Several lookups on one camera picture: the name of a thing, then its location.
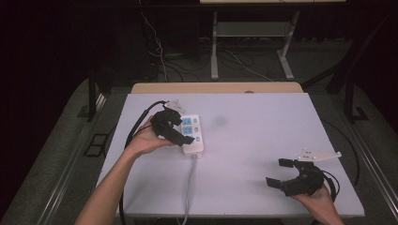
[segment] human arm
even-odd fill
[[[106,174],[90,196],[75,224],[112,224],[118,202],[123,193],[134,161],[143,154],[171,142],[160,139],[153,132],[150,121],[147,120],[139,129],[113,168]]]
[[[324,185],[313,195],[300,194],[292,196],[293,199],[301,202],[313,217],[325,225],[342,225],[339,214],[330,197],[329,191]]]

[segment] dark background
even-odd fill
[[[169,4],[180,2],[167,1]],[[395,1],[366,4],[347,1],[340,8],[305,7],[300,13],[295,40],[353,40],[343,67],[334,75],[335,80],[344,83],[347,76],[352,76],[398,130],[398,12],[395,6]],[[0,10],[1,218],[69,97],[87,79],[88,72],[96,71],[100,91],[106,93],[115,85],[150,81],[153,76],[150,63],[157,62],[147,54],[154,46],[153,37],[145,35],[150,32],[136,11],[86,10],[61,0],[1,1]],[[208,11],[186,11],[178,15],[173,11],[146,13],[168,49],[195,55],[198,37],[211,34],[212,14]],[[281,13],[273,13],[276,18],[281,17]],[[365,38],[388,15],[372,41],[365,45],[352,72],[347,74],[353,58],[364,47]],[[235,18],[225,19],[256,20],[257,17],[264,19],[264,14],[242,12]]]

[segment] hand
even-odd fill
[[[311,196],[300,194],[292,198],[301,202],[322,224],[343,224],[325,185]]]
[[[155,149],[166,145],[174,145],[172,142],[156,136],[150,124],[151,118],[152,116],[137,129],[137,133],[126,148],[126,151],[133,152],[136,157],[151,153]]]

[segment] floor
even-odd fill
[[[209,45],[203,43],[199,57],[191,58],[179,53],[166,55],[166,76],[169,82],[212,82],[210,80]],[[282,68],[276,56],[281,48],[280,39],[222,39],[218,44],[219,82],[285,82]],[[295,82],[303,83],[332,67],[345,55],[350,41],[315,40],[293,41],[287,60],[295,76]],[[164,82],[162,67],[154,82]],[[357,121],[355,125],[344,117],[344,92],[329,95],[325,87],[326,78],[304,91],[310,94],[319,117],[336,151],[343,154],[341,162],[351,179],[365,209],[365,217],[344,218],[346,224],[398,224],[388,204],[386,190],[377,182],[370,170],[367,155],[370,152],[388,180],[393,192],[398,189],[396,171],[398,165],[398,136],[384,120],[380,112],[359,88],[355,90],[355,106],[361,107],[369,120]],[[96,143],[109,146],[113,128],[118,121],[130,86],[115,86],[111,94],[100,95],[98,113],[87,122],[87,81],[83,82],[71,96],[64,113],[54,127],[52,135],[43,147],[38,159],[28,174],[1,224],[72,224],[91,191],[104,161],[104,156],[84,156],[89,142],[95,134],[109,135],[96,138]],[[357,165],[352,146],[360,159],[360,177],[355,184]],[[100,152],[90,148],[89,154]],[[198,219],[189,218],[187,224],[311,224],[312,218],[278,219]],[[129,224],[177,224],[173,219],[132,219]],[[120,224],[118,218],[114,224]]]

